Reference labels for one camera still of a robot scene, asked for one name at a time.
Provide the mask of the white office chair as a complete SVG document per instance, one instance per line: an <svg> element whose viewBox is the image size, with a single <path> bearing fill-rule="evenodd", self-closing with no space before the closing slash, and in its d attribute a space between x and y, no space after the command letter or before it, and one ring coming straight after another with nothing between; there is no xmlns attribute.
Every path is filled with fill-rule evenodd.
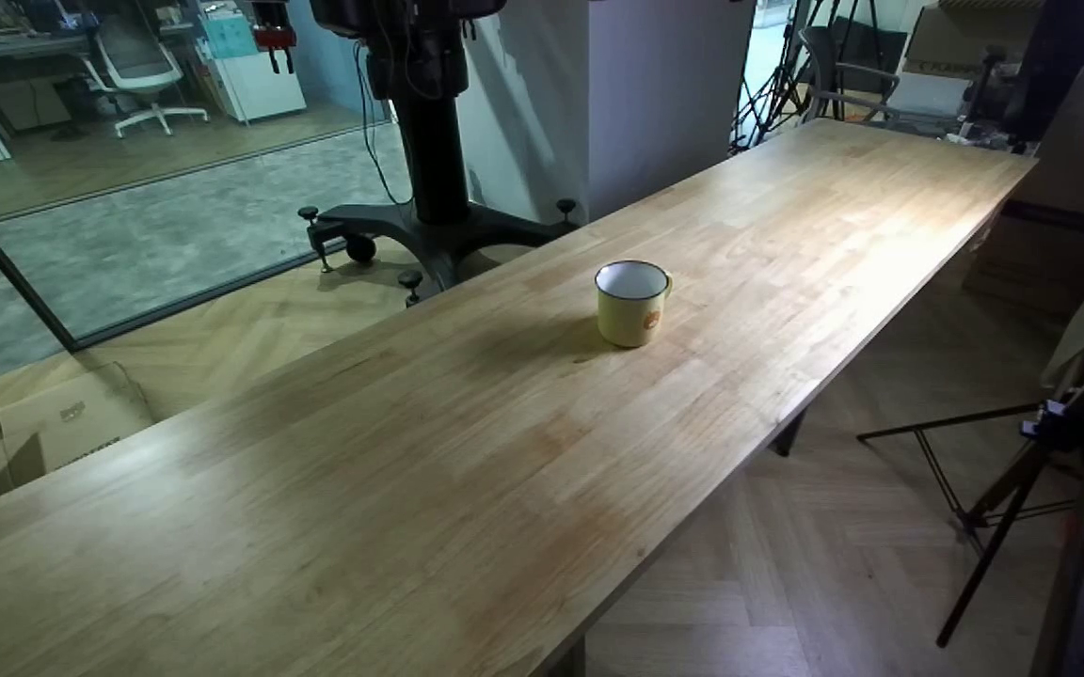
<svg viewBox="0 0 1084 677"><path fill-rule="evenodd" d="M92 28L93 51L82 59L92 85L108 92L112 102L134 96L131 112L112 119L112 134L123 134L134 124L154 119L168 131L173 117L200 117L206 119L203 106L164 106L162 92L185 79L173 51L134 21L103 20Z"/></svg>

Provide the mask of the black tripod stand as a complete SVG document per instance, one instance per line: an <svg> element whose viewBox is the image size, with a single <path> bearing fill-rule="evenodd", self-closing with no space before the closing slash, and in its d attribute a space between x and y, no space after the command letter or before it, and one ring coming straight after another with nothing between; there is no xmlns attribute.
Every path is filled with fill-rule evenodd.
<svg viewBox="0 0 1084 677"><path fill-rule="evenodd" d="M951 479L944 474L944 462L936 458L931 433L951 428L951 425L976 425L991 416L1014 416L1021 415L1021 455L971 499L962 505ZM1051 400L1023 401L1021 410L999 407L999 410L976 410L976 415L951 415L951 416L931 416L912 425L892 425L892 437L912 437L932 485L944 497L944 507L956 514L960 530L976 539L982 526L991 526L991 541L980 554L980 563L971 568L967 583L960 586L951 609L941 621L936 648L947 648L962 613L971 609L986 571L995 568L1014 522L1028 507L1028 497L1035 481L1041 479L1048 462L1065 452L1084 452L1084 369L1082 376ZM857 445L883 438L883 428L857 433Z"/></svg>

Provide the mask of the white drawer cabinet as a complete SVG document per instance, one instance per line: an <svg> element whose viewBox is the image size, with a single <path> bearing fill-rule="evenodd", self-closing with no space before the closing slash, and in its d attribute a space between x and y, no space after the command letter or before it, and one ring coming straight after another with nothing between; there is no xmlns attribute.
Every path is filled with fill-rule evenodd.
<svg viewBox="0 0 1084 677"><path fill-rule="evenodd" d="M195 12L195 26L195 51L206 66L206 84L238 124L304 109L296 76L287 65L270 65L270 56L255 50L238 0L206 0Z"/></svg>

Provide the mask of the black wheeled robot stand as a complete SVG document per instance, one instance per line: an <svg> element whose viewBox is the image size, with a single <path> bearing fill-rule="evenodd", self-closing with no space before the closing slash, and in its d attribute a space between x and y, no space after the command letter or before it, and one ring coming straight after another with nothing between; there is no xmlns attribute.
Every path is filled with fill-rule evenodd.
<svg viewBox="0 0 1084 677"><path fill-rule="evenodd" d="M318 259L339 240L361 268L376 240L400 240L417 272L404 278L413 301L459 280L459 262L491 243L547 243L571 232L571 198L560 220L542 225L467 198L454 96L467 90L463 21L507 0L314 0L314 20L368 44L368 85L395 109L410 198L404 208L301 208Z"/></svg>

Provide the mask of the cardboard box on floor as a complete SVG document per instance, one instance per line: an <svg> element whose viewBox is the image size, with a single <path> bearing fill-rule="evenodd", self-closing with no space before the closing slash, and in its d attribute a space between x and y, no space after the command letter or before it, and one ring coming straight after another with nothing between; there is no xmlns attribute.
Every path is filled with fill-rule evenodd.
<svg viewBox="0 0 1084 677"><path fill-rule="evenodd" d="M117 364L69 376L0 407L0 497L58 474L147 425L147 391Z"/></svg>

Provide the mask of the yellow enamel mug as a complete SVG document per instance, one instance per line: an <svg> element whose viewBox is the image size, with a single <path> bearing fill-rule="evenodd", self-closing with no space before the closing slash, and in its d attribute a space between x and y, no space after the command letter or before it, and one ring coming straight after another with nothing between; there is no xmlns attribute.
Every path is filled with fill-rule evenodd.
<svg viewBox="0 0 1084 677"><path fill-rule="evenodd" d="M658 331L671 275L650 259L610 259L594 272L594 324L610 347L646 347Z"/></svg>

